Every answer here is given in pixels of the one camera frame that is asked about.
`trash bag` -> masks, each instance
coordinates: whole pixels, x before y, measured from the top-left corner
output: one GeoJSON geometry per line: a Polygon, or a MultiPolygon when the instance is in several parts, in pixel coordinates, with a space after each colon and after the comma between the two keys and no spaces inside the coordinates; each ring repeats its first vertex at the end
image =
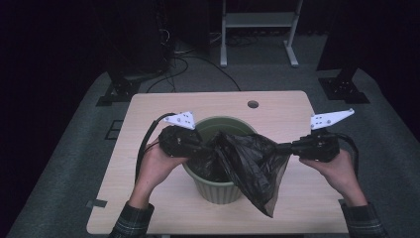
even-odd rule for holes
{"type": "Polygon", "coordinates": [[[190,160],[191,169],[204,179],[231,180],[258,210],[272,217],[291,153],[259,134],[236,136],[219,132],[207,146],[213,147],[214,152],[206,158],[190,160]]]}

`plaid shirt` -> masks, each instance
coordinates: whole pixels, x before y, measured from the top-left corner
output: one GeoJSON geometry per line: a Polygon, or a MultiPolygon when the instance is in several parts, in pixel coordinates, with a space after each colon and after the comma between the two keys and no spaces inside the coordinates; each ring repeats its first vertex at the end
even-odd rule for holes
{"type": "MultiPolygon", "coordinates": [[[[126,204],[109,238],[139,238],[146,235],[149,222],[155,208],[149,204],[146,210],[126,204]]],[[[352,238],[388,238],[388,234],[377,218],[372,204],[368,206],[348,207],[342,204],[342,210],[352,238]]]]}

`person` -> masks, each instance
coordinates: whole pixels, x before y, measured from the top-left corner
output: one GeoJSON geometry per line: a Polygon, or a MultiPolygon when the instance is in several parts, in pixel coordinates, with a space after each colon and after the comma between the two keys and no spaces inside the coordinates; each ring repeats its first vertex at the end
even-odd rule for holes
{"type": "MultiPolygon", "coordinates": [[[[133,192],[109,238],[137,238],[145,235],[155,210],[149,202],[154,188],[163,182],[174,168],[188,160],[169,157],[159,147],[158,139],[151,145],[146,148],[133,192]]],[[[345,202],[342,204],[342,210],[350,237],[388,237],[373,205],[367,201],[362,192],[353,170],[352,157],[347,151],[340,150],[339,155],[330,163],[305,159],[299,161],[317,170],[325,177],[328,184],[343,196],[345,202]]]]}

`light wood tabletop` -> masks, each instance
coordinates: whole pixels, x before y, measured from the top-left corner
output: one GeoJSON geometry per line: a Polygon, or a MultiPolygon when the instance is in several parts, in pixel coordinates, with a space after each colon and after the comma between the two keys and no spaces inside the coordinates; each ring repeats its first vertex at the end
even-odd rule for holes
{"type": "MultiPolygon", "coordinates": [[[[243,91],[137,94],[133,97],[97,199],[87,223],[91,234],[110,233],[134,185],[138,150],[152,122],[168,112],[192,111],[195,121],[230,116],[250,124],[277,143],[310,134],[312,106],[302,91],[243,91]],[[249,101],[257,108],[250,108],[249,101]]],[[[161,121],[154,140],[167,126],[161,121]]],[[[292,156],[278,191],[273,218],[258,211],[243,195],[218,205],[205,200],[182,166],[153,192],[156,207],[149,234],[305,234],[347,233],[333,190],[315,170],[292,156]]]]}

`white plastic part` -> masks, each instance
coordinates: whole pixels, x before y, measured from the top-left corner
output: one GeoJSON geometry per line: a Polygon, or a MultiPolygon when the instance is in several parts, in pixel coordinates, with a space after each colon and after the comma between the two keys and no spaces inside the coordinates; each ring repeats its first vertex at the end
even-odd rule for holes
{"type": "Polygon", "coordinates": [[[329,127],[337,122],[355,114],[355,110],[350,108],[347,111],[339,111],[339,112],[331,112],[331,113],[324,113],[313,115],[311,117],[311,129],[316,130],[324,127],[329,127]]]}
{"type": "Polygon", "coordinates": [[[163,121],[170,123],[175,126],[180,126],[189,130],[195,129],[195,121],[192,112],[181,112],[173,116],[167,116],[163,121]]]}

